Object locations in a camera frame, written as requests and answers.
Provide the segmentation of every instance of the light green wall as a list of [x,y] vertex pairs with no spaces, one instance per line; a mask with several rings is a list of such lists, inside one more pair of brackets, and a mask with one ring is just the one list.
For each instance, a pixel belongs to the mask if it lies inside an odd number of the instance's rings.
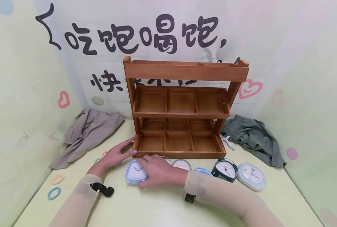
[[337,5],[329,11],[257,119],[278,139],[288,174],[323,224],[337,227]]
[[[11,226],[48,173],[62,148],[62,132],[81,110],[34,19],[32,2],[14,1],[0,14],[0,226]],[[70,105],[60,108],[64,90]]]

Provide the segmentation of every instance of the hand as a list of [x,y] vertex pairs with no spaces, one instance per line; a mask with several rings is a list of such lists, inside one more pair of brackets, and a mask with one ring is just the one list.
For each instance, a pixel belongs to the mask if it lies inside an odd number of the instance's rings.
[[104,172],[114,167],[118,164],[120,164],[123,160],[126,158],[132,157],[137,153],[136,150],[127,151],[125,153],[122,153],[121,151],[131,144],[133,140],[135,139],[135,136],[132,138],[127,139],[126,141],[123,141],[122,143],[115,145],[113,148],[111,148],[104,157],[99,160],[97,163],[95,163],[87,172],[87,174],[93,174],[100,178],[103,177]]
[[114,167],[118,164],[120,164],[123,160],[132,157],[137,153],[136,150],[130,150],[125,153],[122,153],[121,151],[130,145],[135,139],[135,136],[132,138],[127,139],[126,141],[123,141],[120,144],[117,144],[113,146],[107,153],[104,155],[104,157],[99,160],[99,164],[104,165],[105,169],[109,169],[111,167]]
[[173,184],[184,187],[188,171],[172,167],[166,159],[159,155],[145,155],[137,162],[146,170],[148,179],[138,183],[140,188],[154,188],[164,184]]

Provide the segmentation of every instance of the pink dot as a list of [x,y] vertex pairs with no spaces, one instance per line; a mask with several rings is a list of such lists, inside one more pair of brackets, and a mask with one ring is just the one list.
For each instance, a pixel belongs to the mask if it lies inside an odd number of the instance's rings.
[[320,209],[320,218],[329,227],[337,227],[337,217],[328,208]]
[[290,160],[296,160],[298,158],[298,152],[295,148],[287,148],[286,154]]

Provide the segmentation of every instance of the dark green garment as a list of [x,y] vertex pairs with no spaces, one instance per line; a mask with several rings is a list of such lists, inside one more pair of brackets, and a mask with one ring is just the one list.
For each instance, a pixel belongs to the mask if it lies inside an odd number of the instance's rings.
[[235,115],[234,119],[225,121],[221,134],[230,136],[229,141],[238,143],[271,167],[283,168],[287,164],[278,142],[261,121]]

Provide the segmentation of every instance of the beige cloth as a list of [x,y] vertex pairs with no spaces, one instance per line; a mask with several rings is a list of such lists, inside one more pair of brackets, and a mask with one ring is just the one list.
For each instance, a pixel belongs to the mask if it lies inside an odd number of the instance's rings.
[[[97,198],[97,192],[90,188],[90,184],[94,182],[101,183],[102,180],[95,175],[85,175],[61,206],[49,227],[85,227]],[[230,182],[189,171],[184,189],[187,193],[196,195],[197,201],[233,213],[246,227],[283,227],[257,194]]]
[[99,110],[85,109],[65,134],[69,147],[50,165],[52,169],[66,169],[88,151],[110,136],[124,121],[119,113],[111,115]]

